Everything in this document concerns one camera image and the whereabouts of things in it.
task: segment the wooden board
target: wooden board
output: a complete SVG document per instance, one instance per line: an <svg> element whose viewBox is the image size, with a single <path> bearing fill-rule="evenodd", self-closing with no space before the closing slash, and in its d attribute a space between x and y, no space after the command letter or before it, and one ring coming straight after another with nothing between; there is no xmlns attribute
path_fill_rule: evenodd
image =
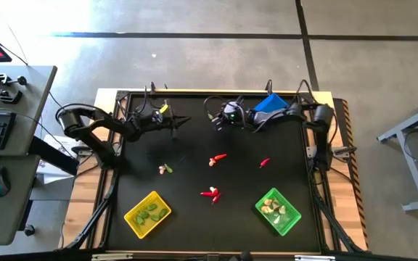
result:
<svg viewBox="0 0 418 261"><path fill-rule="evenodd" d="M106 89L101 88L97 92L96 101L94 103L95 106L102 108L106 112L112 112L115 106L115 96L117 91L143 91L142 89ZM166 91L182 91L182 92L211 92L212 90L157 90L159 92L166 92ZM217 92L234 92L232 90L217 90ZM264 91L238 91L240 93L263 93ZM293 93L293 91L279 91L278 93ZM316 100L323 104L328 104L331 107L334 107L332 94L327 91L316 91L313 93ZM330 133L332 133L335 129L335 122L332 123L330 127ZM94 131L94 133L102 140L107 140L107 136L109 131L104 128L98 128ZM119 135L115 135L114 141L119 140ZM343 141L341 139L340 130L338 130L333 142L332 146L342 146ZM96 164L96 160L91 158L86 163L82 164L79 167L78 172L82 172ZM345 163L338 162L336 160L332 163L333 168L345 173L349 176L348 166ZM86 222L91 217L93 212L94 206L94 199L96 196L98 183L99 183L99 174L100 169L96 168L95 170L91 170L88 173L79 176L74 184L71 200L69 203L69 207L67 209L67 214L65 217L65 225L64 225L64 241L65 245L69 244L73 239L77 236L77 234L81 231L81 229L85 226ZM104 192L106 193L110 179L112 176L112 171L108 171L107 173L107 183L104 187ZM340 176L338 173L334 173L333 171L328 172L328 179L329 179L329 187L330 192L332 195L332 203L335 210L335 217L340 222L341 226L345 229L346 233L354 240L356 245L361 247L362 249L367 249L366 247L366 239L364 237L364 229L361 225L361 218L359 216L359 210L356 204L356 198L354 195L353 186L349 183L347 179ZM327 245L330 249L333 249L332 244L332 236L329 223L327 219L322 215L322 220L324 221L324 231L326 235ZM100 219L97 225L96 234L94 237L94 247L97 247L101 235L102 235L102 227L104 225L104 215Z"/></svg>

